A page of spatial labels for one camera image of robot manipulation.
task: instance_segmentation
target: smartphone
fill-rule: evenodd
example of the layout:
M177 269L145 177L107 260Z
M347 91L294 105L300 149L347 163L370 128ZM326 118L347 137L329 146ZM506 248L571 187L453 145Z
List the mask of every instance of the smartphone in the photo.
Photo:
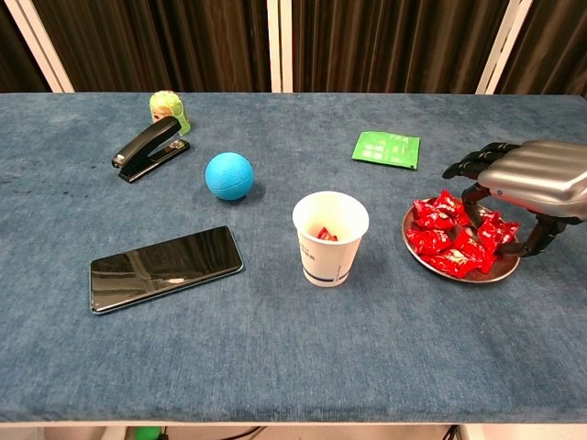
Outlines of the smartphone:
M105 314L237 273L243 262L228 226L90 263L90 305Z

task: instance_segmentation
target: blue ball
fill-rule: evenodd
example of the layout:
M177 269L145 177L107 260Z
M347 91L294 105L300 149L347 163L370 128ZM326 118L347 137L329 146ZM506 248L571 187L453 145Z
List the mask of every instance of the blue ball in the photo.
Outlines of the blue ball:
M253 179L253 167L237 153L221 153L205 167L205 184L219 199L244 197L252 188Z

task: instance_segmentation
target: black curtain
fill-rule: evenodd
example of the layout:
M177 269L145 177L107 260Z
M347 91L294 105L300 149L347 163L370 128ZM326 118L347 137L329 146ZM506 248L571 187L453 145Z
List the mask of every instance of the black curtain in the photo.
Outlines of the black curtain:
M50 92L5 2L0 4L0 93Z
M534 0L496 93L587 96L587 0Z
M473 94L507 3L293 0L293 88Z
M264 0L34 0L77 92L270 92Z

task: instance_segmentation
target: black stapler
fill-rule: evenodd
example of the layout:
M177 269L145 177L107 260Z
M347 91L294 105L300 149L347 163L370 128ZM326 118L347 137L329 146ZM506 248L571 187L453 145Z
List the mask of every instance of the black stapler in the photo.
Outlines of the black stapler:
M149 156L156 147L177 133L180 128L180 121L173 116L165 116L143 130L112 158L112 165L121 169L118 176L132 183L189 149L188 142L176 139Z

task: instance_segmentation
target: plate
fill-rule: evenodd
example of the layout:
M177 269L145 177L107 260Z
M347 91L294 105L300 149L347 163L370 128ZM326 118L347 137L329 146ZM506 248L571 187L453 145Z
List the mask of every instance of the plate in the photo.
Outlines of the plate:
M435 197L430 199L424 199L425 202L429 203L433 203L435 200ZM489 209L483 206L479 207L487 213L491 212ZM402 237L404 238L404 243L407 246L410 253L414 256L415 259L417 259L420 262L420 264L445 278L449 278L451 280L460 282L472 282L477 284L496 282L499 280L503 280L505 277L510 275L517 268L517 265L520 264L519 257L513 255L499 255L497 257L497 260L493 263L489 273L481 273L480 270L474 269L467 273L467 275L465 275L464 278L453 277L452 275L448 275L447 273L430 266L428 263L423 261L418 254L415 253L414 248L412 247L412 243L410 243L410 240L408 240L407 235L405 234L405 231L407 231L412 226L415 226L413 206L410 209L408 209L407 213L405 213L404 221L402 222ZM460 226L458 225L453 227L450 231L447 231L451 240L454 240L459 234L459 232Z

